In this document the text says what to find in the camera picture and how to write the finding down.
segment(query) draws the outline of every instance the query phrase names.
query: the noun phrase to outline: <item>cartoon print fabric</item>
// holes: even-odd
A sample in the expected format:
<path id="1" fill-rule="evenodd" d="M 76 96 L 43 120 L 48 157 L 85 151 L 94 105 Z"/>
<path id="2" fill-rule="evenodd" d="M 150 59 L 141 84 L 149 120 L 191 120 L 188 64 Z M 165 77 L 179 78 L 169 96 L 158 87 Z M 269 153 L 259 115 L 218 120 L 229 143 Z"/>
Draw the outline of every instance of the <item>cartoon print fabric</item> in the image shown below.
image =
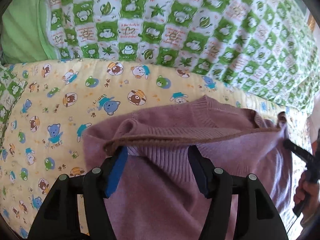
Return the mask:
<path id="1" fill-rule="evenodd" d="M 312 112 L 319 60 L 294 0 L 46 1 L 47 36 L 63 60 L 175 67 Z"/>
<path id="2" fill-rule="evenodd" d="M 26 85 L 24 80 L 19 80 L 12 74 L 10 68 L 5 68 L 0 64 L 0 145 L 2 145 L 4 132 L 8 127 L 11 109 L 20 98 Z M 16 129 L 17 123 L 11 123 L 11 127 Z M 14 146 L 10 147 L 10 153 L 14 155 Z M 5 161 L 7 155 L 8 152 L 3 151 L 0 158 Z"/>
<path id="3" fill-rule="evenodd" d="M 28 84 L 36 87 L 26 89 L 12 109 L 12 125 L 5 132 L 0 160 L 0 213 L 21 236 L 28 234 L 60 174 L 73 177 L 87 172 L 82 134 L 106 118 L 193 101 L 206 94 L 221 103 L 256 109 L 274 122 L 279 112 L 286 111 L 291 139 L 308 147 L 306 113 L 245 94 L 211 77 L 99 59 L 16 64 L 13 73 L 22 78 L 24 70 L 28 71 Z M 297 162 L 293 168 L 296 182 L 303 167 Z M 87 233 L 81 197 L 79 214 L 82 231 Z M 291 216 L 283 219 L 285 224 L 292 222 Z"/>

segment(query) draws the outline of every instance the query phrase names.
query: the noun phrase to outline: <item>black handle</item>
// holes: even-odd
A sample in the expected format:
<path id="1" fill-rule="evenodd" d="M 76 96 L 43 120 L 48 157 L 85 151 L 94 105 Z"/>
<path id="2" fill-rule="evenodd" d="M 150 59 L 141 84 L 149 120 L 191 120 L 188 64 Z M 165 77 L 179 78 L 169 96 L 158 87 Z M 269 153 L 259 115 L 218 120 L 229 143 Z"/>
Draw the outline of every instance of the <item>black handle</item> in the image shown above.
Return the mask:
<path id="1" fill-rule="evenodd" d="M 295 205 L 294 208 L 292 209 L 294 214 L 299 217 L 302 213 L 302 210 L 304 209 L 304 207 L 306 205 L 308 205 L 309 200 L 310 200 L 310 194 L 305 192 L 306 196 L 304 198 L 304 200 L 302 200 L 299 204 Z"/>

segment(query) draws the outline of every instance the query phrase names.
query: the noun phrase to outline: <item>light green fabric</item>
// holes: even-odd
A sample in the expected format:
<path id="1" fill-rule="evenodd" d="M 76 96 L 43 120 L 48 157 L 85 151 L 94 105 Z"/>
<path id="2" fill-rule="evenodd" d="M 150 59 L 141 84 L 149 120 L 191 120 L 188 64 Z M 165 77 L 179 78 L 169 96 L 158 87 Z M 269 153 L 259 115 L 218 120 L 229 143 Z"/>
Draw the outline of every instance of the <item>light green fabric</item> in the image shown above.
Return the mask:
<path id="1" fill-rule="evenodd" d="M 4 63 L 56 59 L 45 33 L 44 0 L 13 0 L 2 16 L 1 45 Z"/>

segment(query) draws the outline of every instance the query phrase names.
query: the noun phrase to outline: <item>yellow bed sheet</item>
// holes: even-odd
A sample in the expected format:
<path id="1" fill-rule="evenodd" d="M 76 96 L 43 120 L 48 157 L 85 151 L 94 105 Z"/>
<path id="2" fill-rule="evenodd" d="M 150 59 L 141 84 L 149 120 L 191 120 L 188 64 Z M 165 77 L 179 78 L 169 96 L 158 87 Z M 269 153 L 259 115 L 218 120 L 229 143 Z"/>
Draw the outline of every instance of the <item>yellow bed sheet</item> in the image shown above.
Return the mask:
<path id="1" fill-rule="evenodd" d="M 12 110 L 4 137 L 7 159 L 0 161 L 0 212 L 26 237 L 34 217 L 57 177 L 84 174 L 81 135 L 90 125 L 141 108 L 179 104 L 203 95 L 221 103 L 255 109 L 276 122 L 285 111 L 292 141 L 309 148 L 307 115 L 246 94 L 210 77 L 130 62 L 95 59 L 47 60 L 16 64 L 13 73 L 28 81 Z M 293 190 L 303 170 L 294 156 Z M 83 207 L 81 228 L 88 232 Z M 281 214 L 288 229 L 292 212 Z M 294 227 L 294 238 L 301 228 Z"/>

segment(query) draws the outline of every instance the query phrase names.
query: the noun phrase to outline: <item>green and white quilt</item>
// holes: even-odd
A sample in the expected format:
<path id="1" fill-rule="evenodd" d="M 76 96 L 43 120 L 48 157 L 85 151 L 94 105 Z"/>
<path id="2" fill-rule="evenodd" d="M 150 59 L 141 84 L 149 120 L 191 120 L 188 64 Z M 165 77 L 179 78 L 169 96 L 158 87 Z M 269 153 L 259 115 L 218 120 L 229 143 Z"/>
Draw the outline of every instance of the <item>green and white quilt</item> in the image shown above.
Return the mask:
<path id="1" fill-rule="evenodd" d="M 293 0 L 47 0 L 61 59 L 136 61 L 207 75 L 311 112 L 318 56 Z"/>

